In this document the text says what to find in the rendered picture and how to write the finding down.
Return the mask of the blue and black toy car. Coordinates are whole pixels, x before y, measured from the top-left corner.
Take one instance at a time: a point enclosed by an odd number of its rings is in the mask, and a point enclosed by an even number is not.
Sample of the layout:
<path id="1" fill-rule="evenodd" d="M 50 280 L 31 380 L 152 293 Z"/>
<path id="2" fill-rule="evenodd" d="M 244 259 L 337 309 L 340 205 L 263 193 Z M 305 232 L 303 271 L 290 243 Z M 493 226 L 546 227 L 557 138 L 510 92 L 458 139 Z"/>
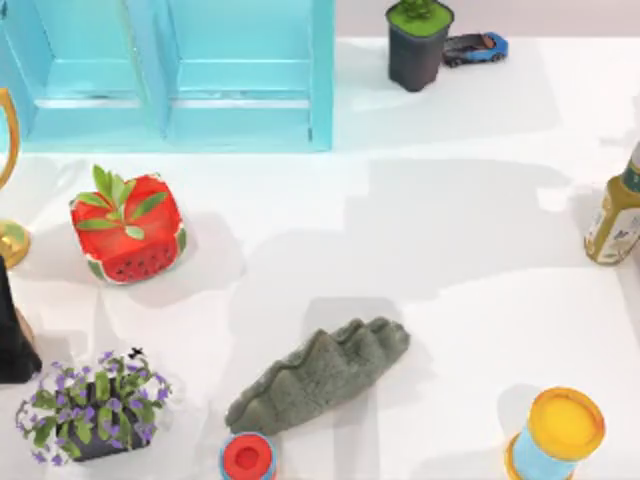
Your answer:
<path id="1" fill-rule="evenodd" d="M 508 41 L 495 32 L 456 35 L 445 40 L 442 62 L 449 68 L 499 62 L 508 56 L 508 52 Z"/>

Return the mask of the olive green bottle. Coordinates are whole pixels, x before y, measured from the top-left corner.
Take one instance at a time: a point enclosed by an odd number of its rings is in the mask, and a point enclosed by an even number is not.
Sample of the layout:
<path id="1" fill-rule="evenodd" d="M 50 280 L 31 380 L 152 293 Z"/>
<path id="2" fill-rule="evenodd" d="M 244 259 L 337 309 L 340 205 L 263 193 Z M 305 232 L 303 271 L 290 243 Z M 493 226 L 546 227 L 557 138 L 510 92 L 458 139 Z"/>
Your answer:
<path id="1" fill-rule="evenodd" d="M 584 237 L 588 258 L 600 265 L 622 262 L 640 240 L 640 141 L 621 174 L 610 178 Z"/>

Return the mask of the grey pot with green plant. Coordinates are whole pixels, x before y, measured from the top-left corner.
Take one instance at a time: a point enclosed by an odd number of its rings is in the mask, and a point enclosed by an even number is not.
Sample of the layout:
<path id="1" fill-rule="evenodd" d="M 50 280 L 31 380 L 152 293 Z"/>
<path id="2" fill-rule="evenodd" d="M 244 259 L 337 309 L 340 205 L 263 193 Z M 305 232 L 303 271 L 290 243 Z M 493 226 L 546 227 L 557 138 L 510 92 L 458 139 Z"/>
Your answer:
<path id="1" fill-rule="evenodd" d="M 435 81 L 454 12 L 439 0 L 398 0 L 385 12 L 388 76 L 408 92 Z"/>

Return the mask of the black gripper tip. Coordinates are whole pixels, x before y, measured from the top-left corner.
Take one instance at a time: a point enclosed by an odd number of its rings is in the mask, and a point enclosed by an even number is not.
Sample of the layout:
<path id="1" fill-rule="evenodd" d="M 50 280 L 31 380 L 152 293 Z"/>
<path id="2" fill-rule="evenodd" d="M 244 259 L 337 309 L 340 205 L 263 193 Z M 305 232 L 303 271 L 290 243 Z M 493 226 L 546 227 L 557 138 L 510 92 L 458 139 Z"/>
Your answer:
<path id="1" fill-rule="evenodd" d="M 22 384 L 42 370 L 31 335 L 20 324 L 4 258 L 0 255 L 0 385 Z"/>

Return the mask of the light blue rack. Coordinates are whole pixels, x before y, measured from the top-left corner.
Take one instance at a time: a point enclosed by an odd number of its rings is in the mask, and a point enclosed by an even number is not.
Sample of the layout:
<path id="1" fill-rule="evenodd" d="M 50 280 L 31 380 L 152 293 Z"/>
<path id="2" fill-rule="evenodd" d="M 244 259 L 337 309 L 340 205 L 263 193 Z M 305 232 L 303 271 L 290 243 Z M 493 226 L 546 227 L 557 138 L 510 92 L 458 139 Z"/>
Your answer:
<path id="1" fill-rule="evenodd" d="M 334 5 L 0 0 L 0 87 L 30 151 L 326 151 Z"/>

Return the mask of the purple flower plant in dark pot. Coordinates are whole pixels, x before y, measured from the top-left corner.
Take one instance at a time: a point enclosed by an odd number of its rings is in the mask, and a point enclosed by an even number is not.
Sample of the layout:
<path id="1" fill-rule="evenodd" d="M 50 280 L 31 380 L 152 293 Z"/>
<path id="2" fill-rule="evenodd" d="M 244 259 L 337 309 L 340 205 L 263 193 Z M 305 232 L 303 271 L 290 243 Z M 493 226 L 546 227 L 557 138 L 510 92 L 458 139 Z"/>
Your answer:
<path id="1" fill-rule="evenodd" d="M 151 368 L 142 349 L 106 351 L 95 367 L 52 366 L 53 383 L 40 380 L 15 414 L 37 463 L 62 466 L 151 443 L 172 385 Z"/>

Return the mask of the watermelon pattern plant pot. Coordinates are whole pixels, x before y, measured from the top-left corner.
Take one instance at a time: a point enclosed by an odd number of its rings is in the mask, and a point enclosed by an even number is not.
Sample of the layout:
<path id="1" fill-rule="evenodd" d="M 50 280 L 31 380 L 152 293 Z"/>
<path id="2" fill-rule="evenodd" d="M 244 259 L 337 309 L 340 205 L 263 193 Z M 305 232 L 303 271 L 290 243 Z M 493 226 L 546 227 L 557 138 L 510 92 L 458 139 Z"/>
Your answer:
<path id="1" fill-rule="evenodd" d="M 184 253 L 187 231 L 159 174 L 129 180 L 95 165 L 96 190 L 70 203 L 71 220 L 91 272 L 100 280 L 131 284 L 170 268 Z"/>

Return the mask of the yellow-lidded blue can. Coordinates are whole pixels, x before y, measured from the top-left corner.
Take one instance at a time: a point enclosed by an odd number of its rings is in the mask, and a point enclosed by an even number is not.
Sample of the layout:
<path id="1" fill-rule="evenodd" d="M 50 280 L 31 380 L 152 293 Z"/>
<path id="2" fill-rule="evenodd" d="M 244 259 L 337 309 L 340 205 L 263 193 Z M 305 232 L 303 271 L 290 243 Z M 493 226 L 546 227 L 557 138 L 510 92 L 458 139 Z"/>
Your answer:
<path id="1" fill-rule="evenodd" d="M 539 393 L 521 431 L 508 443 L 509 480 L 574 480 L 578 464 L 601 445 L 606 432 L 599 407 L 568 387 Z"/>

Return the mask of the red-capped blue bottle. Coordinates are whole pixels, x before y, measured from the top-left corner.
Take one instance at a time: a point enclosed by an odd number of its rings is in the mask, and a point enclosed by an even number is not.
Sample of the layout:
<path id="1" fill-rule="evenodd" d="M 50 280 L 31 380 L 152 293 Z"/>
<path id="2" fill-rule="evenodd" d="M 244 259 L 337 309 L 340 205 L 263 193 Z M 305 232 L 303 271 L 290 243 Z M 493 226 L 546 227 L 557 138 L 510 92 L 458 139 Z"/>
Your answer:
<path id="1" fill-rule="evenodd" d="M 256 432 L 232 435 L 219 453 L 222 480 L 277 480 L 277 465 L 271 441 Z"/>

